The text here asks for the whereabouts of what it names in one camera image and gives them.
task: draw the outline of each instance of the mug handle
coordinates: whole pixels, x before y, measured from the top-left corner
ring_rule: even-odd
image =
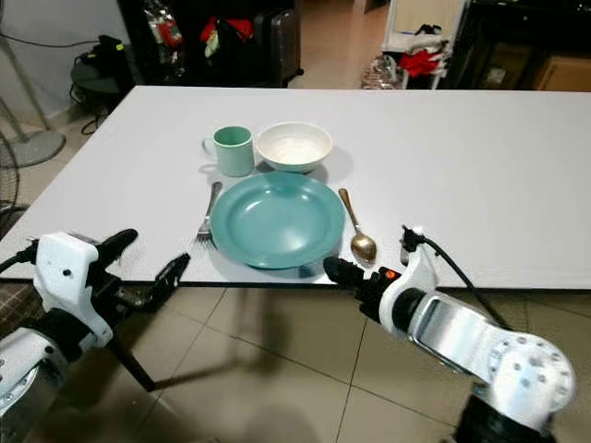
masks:
[[[210,159],[216,160],[215,156],[215,148],[213,145],[213,138],[204,138],[201,141],[201,147],[203,148],[203,152],[207,155]]]

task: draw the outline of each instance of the tiled floor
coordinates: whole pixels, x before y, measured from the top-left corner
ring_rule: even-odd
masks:
[[[305,2],[303,67],[294,88],[356,88],[380,49],[387,9],[348,14],[344,0]],[[31,203],[78,152],[87,119],[65,128],[60,154],[22,173]],[[561,443],[591,434],[591,296],[495,293],[512,326],[572,359],[578,395],[555,420]],[[335,291],[183,288],[121,336],[159,381],[146,393],[104,350],[85,355],[29,442],[428,443],[448,436],[470,390],[397,341]]]

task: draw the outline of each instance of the white table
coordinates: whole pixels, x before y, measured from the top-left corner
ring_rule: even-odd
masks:
[[[238,181],[217,174],[200,141],[220,126],[254,133],[287,120],[332,134],[334,152],[311,176],[349,189],[378,264],[399,269],[400,225],[420,224],[478,286],[591,288],[591,95],[577,93],[135,88],[0,243],[0,259],[29,235],[133,227],[139,239],[111,271],[151,281],[189,245],[210,184]],[[193,252],[187,284],[329,282]],[[441,284],[461,286],[444,266]]]

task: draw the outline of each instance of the fan base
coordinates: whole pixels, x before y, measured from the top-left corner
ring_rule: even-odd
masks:
[[[27,141],[9,140],[20,168],[47,162],[66,144],[66,137],[56,131],[33,132],[27,138]]]

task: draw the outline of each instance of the cardboard box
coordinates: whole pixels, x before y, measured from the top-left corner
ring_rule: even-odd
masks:
[[[591,59],[553,55],[540,71],[536,90],[591,92]]]
[[[531,46],[498,42],[482,71],[478,88],[481,90],[514,90],[525,71],[531,54]]]

